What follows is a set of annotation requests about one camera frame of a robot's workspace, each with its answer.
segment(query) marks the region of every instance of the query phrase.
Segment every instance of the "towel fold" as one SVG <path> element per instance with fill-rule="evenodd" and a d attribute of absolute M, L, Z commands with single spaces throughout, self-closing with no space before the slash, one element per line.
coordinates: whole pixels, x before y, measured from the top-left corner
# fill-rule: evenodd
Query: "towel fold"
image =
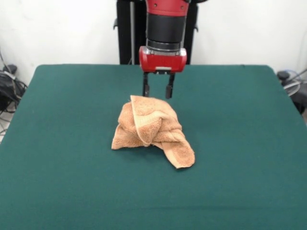
<path fill-rule="evenodd" d="M 194 164 L 195 155 L 182 133 L 177 114 L 165 101 L 130 96 L 118 118 L 112 149 L 155 145 L 177 169 Z"/>

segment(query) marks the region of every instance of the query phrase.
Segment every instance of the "black metal frame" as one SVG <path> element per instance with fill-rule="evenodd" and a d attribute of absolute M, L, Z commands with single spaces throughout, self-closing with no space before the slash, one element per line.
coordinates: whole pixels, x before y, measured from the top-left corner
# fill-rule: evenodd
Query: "black metal frame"
<path fill-rule="evenodd" d="M 131 57 L 131 24 L 130 24 L 130 2 L 134 2 L 134 54 Z M 146 3 L 137 0 L 117 0 L 117 20 L 114 25 L 118 27 L 119 62 L 121 65 L 134 63 L 139 65 L 139 48 L 146 45 Z M 198 5 L 190 3 L 187 14 L 184 48 L 187 50 L 187 64 L 191 62 L 194 30 L 197 29 Z"/>

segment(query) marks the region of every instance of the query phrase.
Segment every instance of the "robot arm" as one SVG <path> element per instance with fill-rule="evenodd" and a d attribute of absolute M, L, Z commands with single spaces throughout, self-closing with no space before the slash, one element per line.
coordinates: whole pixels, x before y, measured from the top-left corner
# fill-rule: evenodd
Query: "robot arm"
<path fill-rule="evenodd" d="M 172 97 L 175 73 L 182 72 L 187 62 L 183 48 L 186 16 L 191 0 L 146 0 L 146 46 L 139 50 L 144 72 L 143 96 L 149 96 L 148 74 L 169 74 L 166 98 Z"/>

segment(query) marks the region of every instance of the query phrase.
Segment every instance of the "green table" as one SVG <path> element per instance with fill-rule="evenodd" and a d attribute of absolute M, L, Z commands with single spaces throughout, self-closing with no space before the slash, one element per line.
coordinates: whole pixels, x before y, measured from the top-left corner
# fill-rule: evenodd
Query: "green table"
<path fill-rule="evenodd" d="M 150 76 L 164 98 L 168 77 Z M 51 65 L 0 146 L 0 229 L 307 229 L 307 129 L 267 66 L 187 66 L 173 99 L 196 153 L 111 150 L 138 66 Z"/>

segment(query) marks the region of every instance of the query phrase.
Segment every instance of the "white wall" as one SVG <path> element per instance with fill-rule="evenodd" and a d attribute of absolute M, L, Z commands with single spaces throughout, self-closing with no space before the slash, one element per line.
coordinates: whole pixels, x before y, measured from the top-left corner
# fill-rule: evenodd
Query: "white wall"
<path fill-rule="evenodd" d="M 115 0 L 0 0 L 2 54 L 27 83 L 40 64 L 117 64 L 115 18 Z M 307 0 L 209 0 L 198 26 L 194 64 L 307 67 Z"/>

